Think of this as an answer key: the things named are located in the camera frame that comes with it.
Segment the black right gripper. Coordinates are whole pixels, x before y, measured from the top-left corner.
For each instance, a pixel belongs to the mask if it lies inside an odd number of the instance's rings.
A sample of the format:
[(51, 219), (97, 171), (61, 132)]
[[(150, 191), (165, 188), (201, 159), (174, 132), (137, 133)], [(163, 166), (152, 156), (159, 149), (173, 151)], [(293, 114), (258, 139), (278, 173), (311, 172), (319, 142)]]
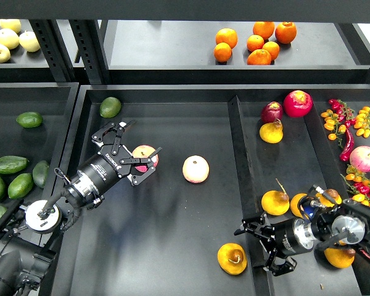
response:
[[(249, 233), (259, 239), (272, 239), (273, 247), (277, 252), (271, 251), (263, 266), (265, 271), (273, 276), (282, 276), (291, 273), (297, 267), (297, 261), (292, 255), (300, 254), (301, 245), (295, 236), (295, 222), (297, 218), (270, 224), (266, 212), (251, 218), (243, 218), (240, 227), (234, 231), (234, 235)], [(280, 264), (276, 263), (277, 257), (284, 259)]]

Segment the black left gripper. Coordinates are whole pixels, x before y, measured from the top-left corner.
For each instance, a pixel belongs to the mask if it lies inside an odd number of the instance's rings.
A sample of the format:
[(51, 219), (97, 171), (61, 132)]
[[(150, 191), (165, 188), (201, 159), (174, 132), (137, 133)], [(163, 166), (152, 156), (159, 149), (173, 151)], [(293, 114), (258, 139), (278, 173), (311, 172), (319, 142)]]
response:
[(137, 186), (156, 171), (161, 147), (137, 146), (131, 153), (121, 145), (123, 133), (135, 122), (110, 121), (91, 136), (92, 142), (101, 150), (77, 169), (84, 188), (104, 194), (122, 178)]

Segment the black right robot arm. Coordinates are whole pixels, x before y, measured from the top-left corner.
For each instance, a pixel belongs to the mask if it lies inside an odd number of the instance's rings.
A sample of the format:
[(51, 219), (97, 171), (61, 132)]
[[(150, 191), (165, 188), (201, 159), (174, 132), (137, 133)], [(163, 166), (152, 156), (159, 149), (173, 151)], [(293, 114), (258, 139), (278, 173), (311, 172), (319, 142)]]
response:
[(235, 231), (259, 240), (268, 256), (260, 268), (281, 276), (295, 269), (294, 256), (328, 249), (353, 249), (370, 264), (370, 208), (353, 199), (338, 202), (316, 185), (292, 205), (298, 213), (294, 218), (272, 224), (262, 213), (243, 219)]

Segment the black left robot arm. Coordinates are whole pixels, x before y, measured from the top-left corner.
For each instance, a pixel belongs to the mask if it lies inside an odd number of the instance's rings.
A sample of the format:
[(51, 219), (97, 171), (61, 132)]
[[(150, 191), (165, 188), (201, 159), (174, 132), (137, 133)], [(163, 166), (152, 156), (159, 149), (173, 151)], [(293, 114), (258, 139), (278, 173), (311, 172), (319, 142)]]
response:
[(121, 139), (131, 123), (108, 122), (91, 140), (99, 150), (68, 177), (54, 170), (65, 183), (48, 199), (25, 208), (15, 207), (2, 216), (0, 226), (0, 295), (28, 295), (38, 290), (56, 259), (53, 245), (80, 218), (84, 209), (97, 208), (104, 194), (117, 182), (128, 179), (141, 184), (156, 171), (161, 148), (136, 157)]

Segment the yellow pear under arm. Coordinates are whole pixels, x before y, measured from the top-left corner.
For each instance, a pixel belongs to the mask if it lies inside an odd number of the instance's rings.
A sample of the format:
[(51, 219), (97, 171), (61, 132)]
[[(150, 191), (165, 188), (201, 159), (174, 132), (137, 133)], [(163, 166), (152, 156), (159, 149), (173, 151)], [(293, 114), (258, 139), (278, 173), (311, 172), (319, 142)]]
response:
[(307, 196), (306, 193), (298, 193), (294, 195), (292, 199), (290, 200), (290, 210), (294, 216), (299, 217), (299, 218), (305, 218), (304, 214), (302, 213), (302, 208), (299, 202), (303, 197), (306, 197), (306, 196)]

